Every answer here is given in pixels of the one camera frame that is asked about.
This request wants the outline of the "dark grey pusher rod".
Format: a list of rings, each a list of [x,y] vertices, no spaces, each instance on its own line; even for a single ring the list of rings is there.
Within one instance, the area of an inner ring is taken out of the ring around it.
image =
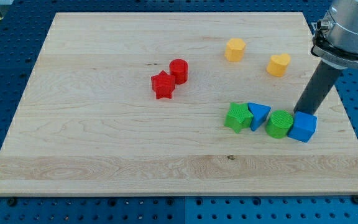
[[[320,61],[298,99],[293,112],[300,111],[314,115],[341,73],[342,69],[336,69],[326,62]]]

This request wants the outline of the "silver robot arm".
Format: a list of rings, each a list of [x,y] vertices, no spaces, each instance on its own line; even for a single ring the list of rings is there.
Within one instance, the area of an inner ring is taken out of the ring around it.
[[[337,0],[316,22],[311,53],[321,61],[294,107],[315,114],[343,70],[358,70],[358,0]]]

